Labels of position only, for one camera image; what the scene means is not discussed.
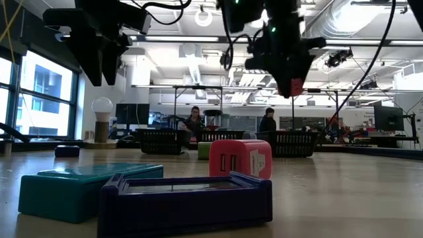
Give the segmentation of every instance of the pink block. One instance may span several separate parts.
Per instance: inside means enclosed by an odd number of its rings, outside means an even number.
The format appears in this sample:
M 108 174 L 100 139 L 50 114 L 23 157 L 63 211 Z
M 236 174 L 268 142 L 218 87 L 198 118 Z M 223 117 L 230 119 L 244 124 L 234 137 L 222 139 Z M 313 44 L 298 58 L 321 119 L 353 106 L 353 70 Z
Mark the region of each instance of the pink block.
M 229 176 L 237 171 L 262 179 L 272 175 L 272 148 L 258 139 L 222 139 L 210 147 L 210 176 Z

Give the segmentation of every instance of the black plastic crate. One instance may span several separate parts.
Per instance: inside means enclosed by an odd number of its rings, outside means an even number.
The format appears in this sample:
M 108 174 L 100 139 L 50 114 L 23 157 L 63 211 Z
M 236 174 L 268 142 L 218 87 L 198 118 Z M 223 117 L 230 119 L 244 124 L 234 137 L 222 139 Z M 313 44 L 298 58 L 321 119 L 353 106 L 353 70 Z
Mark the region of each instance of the black plastic crate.
M 196 134 L 198 142 L 213 142 L 218 139 L 243 139 L 244 131 L 207 131 Z
M 184 130 L 149 130 L 137 129 L 143 153 L 160 155 L 180 155 L 184 147 Z
M 269 142 L 273 157 L 310 157 L 319 133 L 317 132 L 259 132 L 257 139 Z

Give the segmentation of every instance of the green block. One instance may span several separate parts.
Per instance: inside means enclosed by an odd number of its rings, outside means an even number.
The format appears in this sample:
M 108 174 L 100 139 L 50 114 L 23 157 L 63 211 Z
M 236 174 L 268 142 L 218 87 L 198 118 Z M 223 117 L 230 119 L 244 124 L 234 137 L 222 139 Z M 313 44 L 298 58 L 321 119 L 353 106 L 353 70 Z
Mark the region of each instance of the green block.
M 210 146 L 213 142 L 198 142 L 198 159 L 209 159 Z
M 100 189 L 116 173 L 123 173 L 126 179 L 163 178 L 163 166 L 109 163 L 25 175 L 20 182 L 18 211 L 70 223 L 84 222 L 97 215 Z

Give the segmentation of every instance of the dark blue plastic tray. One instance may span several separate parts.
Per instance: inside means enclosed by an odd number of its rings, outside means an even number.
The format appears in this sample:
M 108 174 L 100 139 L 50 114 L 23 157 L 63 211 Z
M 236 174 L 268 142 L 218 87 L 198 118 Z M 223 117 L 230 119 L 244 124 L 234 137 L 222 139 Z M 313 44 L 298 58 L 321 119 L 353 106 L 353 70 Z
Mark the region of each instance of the dark blue plastic tray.
M 127 179 L 101 189 L 99 238 L 158 237 L 272 221 L 272 182 L 229 177 Z

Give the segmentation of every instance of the computer monitor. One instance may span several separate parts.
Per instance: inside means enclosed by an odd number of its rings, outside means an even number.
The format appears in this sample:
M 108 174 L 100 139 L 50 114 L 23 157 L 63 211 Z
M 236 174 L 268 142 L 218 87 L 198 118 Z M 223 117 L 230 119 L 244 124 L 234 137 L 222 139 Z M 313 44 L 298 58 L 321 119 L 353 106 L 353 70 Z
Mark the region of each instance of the computer monitor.
M 116 117 L 118 124 L 126 124 L 129 130 L 129 125 L 148 125 L 148 117 L 150 111 L 150 104 L 123 104 L 116 105 Z
M 374 106 L 375 128 L 384 131 L 403 131 L 404 116 L 401 108 Z

